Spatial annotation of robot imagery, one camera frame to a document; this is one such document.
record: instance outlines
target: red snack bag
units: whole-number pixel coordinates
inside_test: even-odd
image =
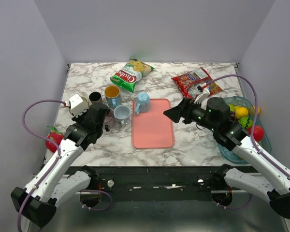
[[[197,86],[205,82],[208,83],[212,78],[203,67],[200,67],[180,76],[172,77],[172,80],[184,97],[194,99],[199,95]],[[208,89],[210,95],[223,91],[215,82],[209,84]]]

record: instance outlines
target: marble countertop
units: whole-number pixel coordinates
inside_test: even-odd
[[[136,84],[134,93],[121,89],[123,105],[132,108],[132,102],[140,91],[145,91],[150,98],[167,98],[171,107],[182,100],[171,77],[204,67],[213,79],[226,74],[235,74],[234,66],[230,63],[148,63],[155,67],[145,78]],[[88,99],[93,91],[102,94],[106,103],[104,90],[111,85],[110,78],[120,70],[125,63],[74,63],[63,93],[66,101],[78,93]],[[242,96],[236,77],[217,81],[224,90],[215,94],[216,97]],[[61,132],[72,124],[72,116],[68,110],[61,107],[55,126]],[[225,160],[217,147],[211,131],[199,130],[195,124],[184,125],[173,123],[175,144],[166,149],[136,149],[131,142],[131,123],[122,128],[116,124],[110,132],[103,132],[95,145],[87,150],[72,164],[72,166],[220,166],[224,163],[232,165]],[[53,153],[47,151],[46,161]]]

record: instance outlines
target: green ball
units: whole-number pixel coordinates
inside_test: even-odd
[[[243,127],[245,128],[246,130],[252,126],[252,119],[249,118],[249,117],[242,117],[238,120],[238,123]]]
[[[230,107],[230,111],[233,111],[233,112],[235,112],[235,107],[234,107],[234,105],[232,105],[232,104],[229,104],[228,106]]]

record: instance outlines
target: red fruit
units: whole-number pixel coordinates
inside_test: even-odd
[[[251,129],[252,129],[252,127],[249,127],[248,130],[247,130],[249,132],[249,134],[251,134]],[[263,130],[263,128],[260,127],[260,126],[258,126],[258,125],[256,125],[255,126],[255,129],[253,131],[253,138],[257,142],[259,142],[259,141],[261,141],[263,139],[263,137],[264,137],[264,130]]]
[[[53,140],[57,145],[60,145],[61,140],[63,139],[63,135],[55,128],[55,127],[49,127],[50,133],[48,134],[47,138]],[[46,147],[51,152],[55,153],[57,151],[57,148],[53,143],[50,141],[46,141]]]

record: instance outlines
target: light blue mug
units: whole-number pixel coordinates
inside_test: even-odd
[[[146,113],[150,108],[150,98],[145,92],[140,92],[136,97],[135,114]]]
[[[110,108],[115,109],[121,105],[120,89],[117,86],[109,86],[105,89],[105,98]]]
[[[114,116],[122,127],[130,122],[130,109],[125,105],[119,105],[114,110]]]

